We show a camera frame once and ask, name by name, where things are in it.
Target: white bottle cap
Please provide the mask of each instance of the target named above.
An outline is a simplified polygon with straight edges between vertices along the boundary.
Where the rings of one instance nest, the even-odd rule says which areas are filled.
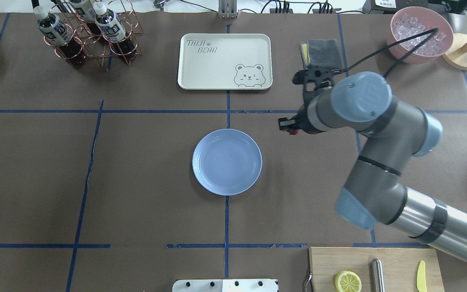
[[[93,4],[93,9],[95,9],[97,15],[104,15],[107,11],[105,4],[102,2],[95,2],[95,4]]]
[[[34,8],[34,14],[37,19],[45,19],[48,17],[48,11],[43,6],[37,6]]]

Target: wooden cutting board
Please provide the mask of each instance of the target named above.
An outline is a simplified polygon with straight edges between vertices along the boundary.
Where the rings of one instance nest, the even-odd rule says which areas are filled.
[[[371,261],[383,263],[386,292],[418,292],[419,262],[426,263],[428,292],[444,292],[437,253],[433,248],[310,247],[313,291],[335,292],[334,277],[341,271],[353,271],[362,281],[362,292],[373,292]]]

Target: blue joint cap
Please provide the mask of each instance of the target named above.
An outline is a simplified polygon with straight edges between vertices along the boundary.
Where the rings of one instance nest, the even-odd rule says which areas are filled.
[[[360,72],[343,79],[331,94],[334,111],[350,122],[375,120],[391,102],[390,85],[383,76],[374,72]]]
[[[421,111],[423,112],[424,120],[426,121],[426,137],[424,137],[421,149],[413,155],[414,157],[422,157],[430,153],[432,148],[439,143],[443,135],[443,125],[441,122],[422,109]]]
[[[378,220],[345,187],[342,187],[334,209],[341,218],[363,229],[374,229],[374,225],[378,223]]]

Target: brown tabletop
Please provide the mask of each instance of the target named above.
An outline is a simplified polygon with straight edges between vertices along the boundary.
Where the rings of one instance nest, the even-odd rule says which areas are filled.
[[[277,119],[302,104],[298,45],[337,39],[346,65],[383,47],[389,15],[139,13],[143,55],[75,70],[44,44],[32,14],[0,13],[0,291],[167,292],[176,279],[272,278],[299,291],[308,246],[425,247],[385,225],[360,229],[334,203],[365,139],[350,128],[289,136]],[[450,15],[467,33],[467,16]],[[186,33],[264,33],[273,85],[187,91],[177,84]],[[371,58],[350,74],[384,74]],[[443,138],[402,183],[467,212],[467,72],[442,58],[401,64],[393,93],[438,118]],[[263,168],[246,192],[212,194],[191,158],[211,131],[244,131]],[[437,252],[447,292],[467,264]]]

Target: ice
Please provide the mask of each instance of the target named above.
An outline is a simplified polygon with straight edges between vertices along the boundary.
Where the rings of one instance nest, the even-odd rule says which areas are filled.
[[[430,28],[427,28],[425,24],[419,21],[417,17],[412,17],[410,15],[404,14],[400,20],[394,22],[392,26],[392,31],[394,37],[398,40],[406,39],[407,37],[413,37],[421,32],[424,32]],[[429,35],[419,36],[415,39],[405,41],[402,43],[404,48],[407,50],[412,50],[415,46],[419,45],[421,41],[424,41]],[[424,45],[416,50],[415,53],[424,56],[434,56],[439,55],[444,46],[444,39],[446,34],[439,32],[430,40],[428,40]]]

